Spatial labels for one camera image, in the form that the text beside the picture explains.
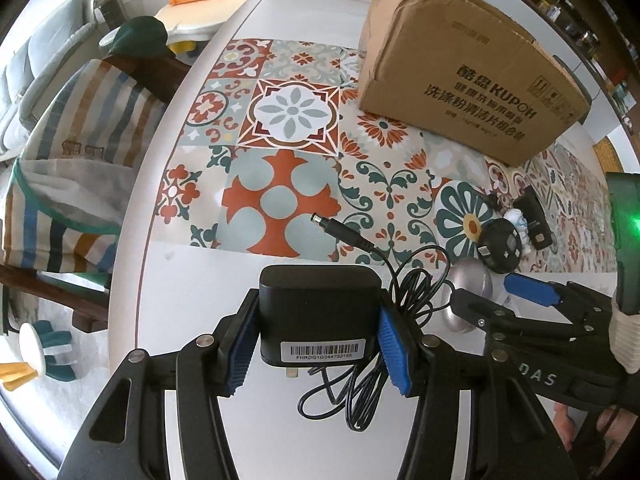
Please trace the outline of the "person's right hand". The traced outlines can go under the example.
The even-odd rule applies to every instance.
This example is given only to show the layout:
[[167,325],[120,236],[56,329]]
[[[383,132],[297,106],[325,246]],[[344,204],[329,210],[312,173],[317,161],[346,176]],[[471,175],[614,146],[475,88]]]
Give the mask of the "person's right hand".
[[[564,448],[570,451],[577,436],[577,425],[568,414],[568,407],[561,403],[555,403],[553,407],[553,426],[555,426]],[[607,408],[598,418],[597,430],[608,439],[612,445],[619,445],[628,434],[626,422],[623,421],[622,412],[616,408]]]

